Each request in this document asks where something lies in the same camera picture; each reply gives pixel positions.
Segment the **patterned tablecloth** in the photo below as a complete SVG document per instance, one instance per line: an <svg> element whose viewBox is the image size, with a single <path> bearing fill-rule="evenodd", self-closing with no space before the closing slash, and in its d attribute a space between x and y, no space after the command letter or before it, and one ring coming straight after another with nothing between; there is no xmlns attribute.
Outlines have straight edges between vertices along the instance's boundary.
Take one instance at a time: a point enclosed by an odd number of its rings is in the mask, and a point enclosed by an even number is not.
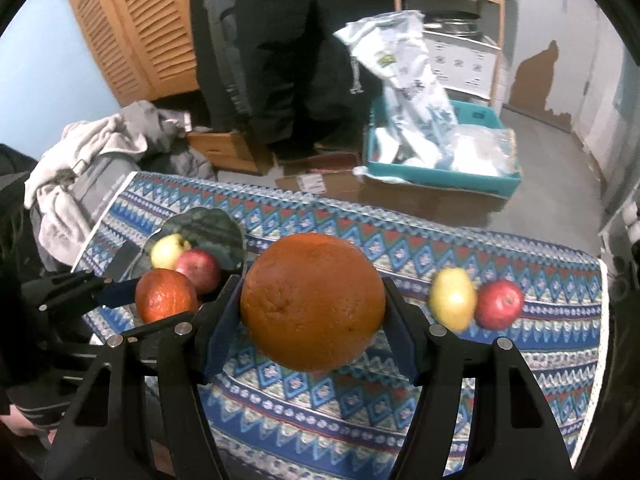
<svg viewBox="0 0 640 480"><path fill-rule="evenodd" d="M606 272L596 258L300 192L137 173L94 229L76 268L104 272L125 240L142 247L165 220L194 206L220 208L235 218L246 234L249 259L297 232L350 240L427 315L431 278L442 267L463 267L478 285L498 277L518 283L526 295L523 318L499 333L472 324L462 337L513 339L575 463L607 352ZM88 322L103 340L132 326L123 309L97 309ZM218 446L264 474L372 480L389 475L418 394L419 388L399 375L382 332L351 365L304 374L269 360L240 329L224 373L202 388L202 401ZM474 381L465 380L447 473L462 467L473 399Z"/></svg>

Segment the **white box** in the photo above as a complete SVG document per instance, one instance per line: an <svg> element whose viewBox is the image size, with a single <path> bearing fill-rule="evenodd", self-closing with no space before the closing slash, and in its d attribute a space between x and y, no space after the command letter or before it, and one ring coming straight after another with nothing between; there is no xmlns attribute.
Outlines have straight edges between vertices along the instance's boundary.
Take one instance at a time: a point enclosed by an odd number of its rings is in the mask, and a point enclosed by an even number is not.
<svg viewBox="0 0 640 480"><path fill-rule="evenodd" d="M495 61L500 48L490 39L468 40L440 32L424 32L431 70L444 88L482 99L491 97Z"/></svg>

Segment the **orange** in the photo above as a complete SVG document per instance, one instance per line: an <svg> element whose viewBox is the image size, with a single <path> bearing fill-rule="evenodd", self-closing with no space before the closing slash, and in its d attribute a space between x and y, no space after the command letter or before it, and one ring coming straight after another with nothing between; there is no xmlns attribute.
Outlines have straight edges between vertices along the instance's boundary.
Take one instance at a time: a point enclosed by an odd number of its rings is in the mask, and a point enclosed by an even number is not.
<svg viewBox="0 0 640 480"><path fill-rule="evenodd" d="M150 270L136 285L136 309L145 323L187 310L196 312L199 306L190 280L176 270Z"/></svg>
<svg viewBox="0 0 640 480"><path fill-rule="evenodd" d="M305 372L359 357L385 315L384 286L367 257L346 240L316 233L267 248L247 273L240 302L255 345Z"/></svg>

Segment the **louvered door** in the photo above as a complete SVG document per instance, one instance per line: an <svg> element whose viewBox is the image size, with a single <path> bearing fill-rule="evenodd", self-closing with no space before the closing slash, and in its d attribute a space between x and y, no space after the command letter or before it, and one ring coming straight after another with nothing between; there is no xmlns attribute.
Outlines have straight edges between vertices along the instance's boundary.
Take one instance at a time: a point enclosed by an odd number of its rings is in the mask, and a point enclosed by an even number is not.
<svg viewBox="0 0 640 480"><path fill-rule="evenodd" d="M69 0L122 105L198 88L189 0Z"/></svg>

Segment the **teal basket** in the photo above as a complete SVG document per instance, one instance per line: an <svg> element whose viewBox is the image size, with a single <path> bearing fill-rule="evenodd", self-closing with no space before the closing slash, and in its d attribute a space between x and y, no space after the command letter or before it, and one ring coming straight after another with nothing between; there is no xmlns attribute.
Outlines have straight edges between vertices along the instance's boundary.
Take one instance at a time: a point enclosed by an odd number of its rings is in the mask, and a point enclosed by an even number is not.
<svg viewBox="0 0 640 480"><path fill-rule="evenodd" d="M504 125L491 108L462 101L452 101L451 104L460 124L478 124L487 128L504 128ZM402 164L374 162L372 159L376 149L375 128L387 125L385 102L380 97L374 101L371 109L371 124L367 137L367 169L374 176L396 176L414 184L445 189L466 189L504 198L509 198L516 191L518 184L520 184L520 172L511 176L484 176L460 173L458 171L428 170L427 168L414 168L412 166L403 166Z"/></svg>

